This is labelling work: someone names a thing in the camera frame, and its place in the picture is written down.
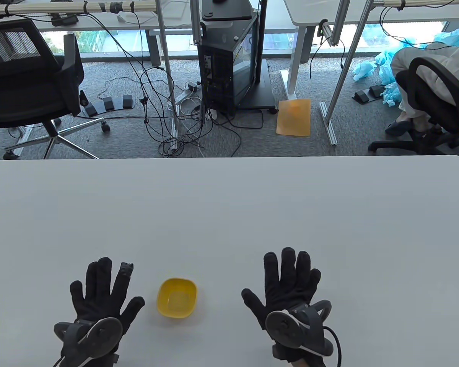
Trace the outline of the person's right hand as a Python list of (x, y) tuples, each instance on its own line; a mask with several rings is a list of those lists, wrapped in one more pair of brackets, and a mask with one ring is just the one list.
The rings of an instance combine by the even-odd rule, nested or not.
[(277, 260), (274, 252), (268, 252), (264, 255), (263, 262), (265, 303), (248, 288), (242, 290), (241, 296), (261, 328), (266, 330), (265, 321), (271, 312), (310, 304), (322, 273), (319, 269), (312, 268), (308, 252), (301, 251), (296, 254), (291, 247), (282, 249), (281, 261)]

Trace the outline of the person's left hand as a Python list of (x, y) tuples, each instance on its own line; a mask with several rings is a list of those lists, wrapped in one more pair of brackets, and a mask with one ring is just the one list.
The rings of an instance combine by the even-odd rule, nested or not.
[(92, 322), (113, 317), (120, 321), (126, 335), (139, 311), (145, 306), (141, 296), (132, 298), (124, 305), (133, 274), (134, 265), (122, 262), (112, 282), (112, 261), (102, 257), (88, 265), (85, 283), (76, 280), (69, 287), (72, 304), (78, 320)]

